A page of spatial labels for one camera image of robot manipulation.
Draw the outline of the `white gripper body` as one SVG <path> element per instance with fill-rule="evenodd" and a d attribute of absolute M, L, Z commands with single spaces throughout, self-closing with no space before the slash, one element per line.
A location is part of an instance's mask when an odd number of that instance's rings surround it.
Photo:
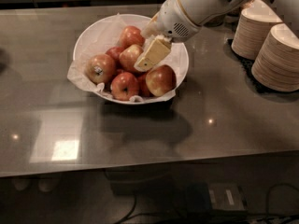
<path fill-rule="evenodd" d="M 196 35 L 200 29 L 200 26 L 188 18 L 180 0 L 166 0 L 162 4 L 157 17 L 157 30 L 160 34 L 180 43 Z"/>

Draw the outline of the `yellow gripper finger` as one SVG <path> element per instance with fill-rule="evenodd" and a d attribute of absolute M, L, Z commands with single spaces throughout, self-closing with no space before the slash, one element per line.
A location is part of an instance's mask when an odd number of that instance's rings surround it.
<path fill-rule="evenodd" d="M 156 13 L 151 20 L 149 21 L 149 23 L 141 30 L 141 35 L 148 39 L 150 38 L 152 35 L 156 36 L 158 35 L 160 32 L 158 30 L 158 26 L 157 26 L 157 20 L 158 20 L 158 13 Z"/>

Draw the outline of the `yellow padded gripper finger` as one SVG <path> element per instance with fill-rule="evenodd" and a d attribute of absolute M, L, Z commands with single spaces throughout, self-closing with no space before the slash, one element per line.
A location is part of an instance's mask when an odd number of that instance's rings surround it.
<path fill-rule="evenodd" d="M 134 68 L 140 72 L 147 72 L 171 52 L 171 39 L 164 35 L 152 35 L 144 45 L 144 51 L 137 58 Z"/>

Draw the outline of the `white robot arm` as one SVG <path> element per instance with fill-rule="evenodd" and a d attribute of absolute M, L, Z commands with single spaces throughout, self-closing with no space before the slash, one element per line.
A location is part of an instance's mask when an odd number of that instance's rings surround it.
<path fill-rule="evenodd" d="M 145 72 L 162 61 L 173 43 L 185 42 L 208 21 L 226 14 L 249 0 L 165 0 L 142 29 L 147 39 L 135 69 Z M 262 0 L 299 36 L 299 0 Z"/>

